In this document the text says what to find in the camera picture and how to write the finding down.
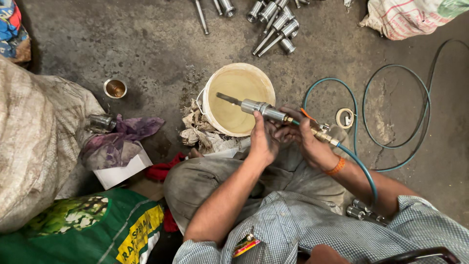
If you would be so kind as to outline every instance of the bare foot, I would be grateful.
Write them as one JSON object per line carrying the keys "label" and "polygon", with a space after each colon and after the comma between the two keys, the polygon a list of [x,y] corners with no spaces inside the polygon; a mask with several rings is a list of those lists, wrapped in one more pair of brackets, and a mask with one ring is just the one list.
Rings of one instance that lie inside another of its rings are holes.
{"label": "bare foot", "polygon": [[205,156],[200,154],[200,152],[198,152],[195,148],[192,148],[188,154],[189,156],[189,159],[193,159],[193,158],[204,158]]}

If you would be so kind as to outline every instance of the bucket handle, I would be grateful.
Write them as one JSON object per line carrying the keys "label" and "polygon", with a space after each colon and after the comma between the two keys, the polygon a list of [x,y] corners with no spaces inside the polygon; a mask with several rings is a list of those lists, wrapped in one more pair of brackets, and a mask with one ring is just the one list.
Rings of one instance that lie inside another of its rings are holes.
{"label": "bucket handle", "polygon": [[202,91],[200,91],[200,93],[199,93],[199,95],[197,96],[197,99],[196,99],[197,106],[199,107],[199,110],[202,113],[202,115],[205,115],[205,113],[202,111],[202,107],[200,107],[200,105],[199,105],[199,97],[204,92],[204,90],[205,90],[205,87],[202,89]]}

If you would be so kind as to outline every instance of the yellow label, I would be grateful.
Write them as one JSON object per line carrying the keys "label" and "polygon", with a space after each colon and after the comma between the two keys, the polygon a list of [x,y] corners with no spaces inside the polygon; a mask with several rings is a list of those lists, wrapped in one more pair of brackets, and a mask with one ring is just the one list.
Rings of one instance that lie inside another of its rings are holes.
{"label": "yellow label", "polygon": [[139,263],[138,252],[148,243],[148,234],[163,222],[163,210],[158,205],[146,211],[129,230],[129,235],[119,246],[116,259],[123,264]]}

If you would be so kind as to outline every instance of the hand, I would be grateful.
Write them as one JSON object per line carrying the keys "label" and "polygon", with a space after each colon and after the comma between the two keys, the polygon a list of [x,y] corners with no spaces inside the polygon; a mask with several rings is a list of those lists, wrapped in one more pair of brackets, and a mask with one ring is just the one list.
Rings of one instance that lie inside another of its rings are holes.
{"label": "hand", "polygon": [[264,122],[259,111],[254,111],[256,125],[251,131],[251,150],[248,159],[256,160],[259,165],[267,167],[279,153],[280,141],[274,138],[277,128],[270,122]]}
{"label": "hand", "polygon": [[275,138],[282,142],[295,140],[309,166],[320,168],[323,171],[335,168],[340,158],[332,152],[328,143],[322,143],[313,136],[311,125],[314,121],[287,105],[282,106],[280,111],[287,113],[295,120],[301,120],[301,122],[299,127],[294,124],[281,127],[275,133]]}

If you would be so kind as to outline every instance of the stained floor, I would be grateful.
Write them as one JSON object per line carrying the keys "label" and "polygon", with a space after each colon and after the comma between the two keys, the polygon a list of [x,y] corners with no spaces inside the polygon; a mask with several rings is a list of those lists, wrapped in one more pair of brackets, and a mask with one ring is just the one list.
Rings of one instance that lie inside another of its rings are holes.
{"label": "stained floor", "polygon": [[[205,36],[189,0],[17,0],[33,38],[37,74],[58,75],[91,90],[104,109],[125,118],[159,116],[163,128],[143,141],[154,163],[187,151],[178,137],[183,129],[179,109],[195,98],[217,69],[246,62],[264,71],[274,86],[277,105],[300,106],[305,90],[316,80],[337,77],[348,83],[359,105],[365,84],[378,68],[403,64],[425,82],[439,45],[450,38],[469,43],[469,12],[431,35],[390,41],[357,23],[367,13],[356,0],[347,13],[340,1],[312,1],[293,8],[301,24],[293,39],[296,51],[282,55],[279,47],[262,58],[251,55],[263,28],[245,14],[252,1],[233,0],[238,13],[218,17],[211,1],[202,0],[210,35]],[[431,93],[432,120],[428,137],[406,166],[385,173],[421,193],[442,212],[469,227],[469,52],[458,44],[443,50]],[[103,82],[121,78],[129,86],[119,100],[107,98]],[[324,83],[308,99],[308,111],[334,123],[337,110],[352,108],[348,91]],[[371,132],[381,143],[397,145],[415,130],[423,91],[415,78],[400,69],[377,76],[368,95],[366,113]],[[416,142],[398,150],[375,145],[359,120],[358,153],[371,168],[404,161]]]}

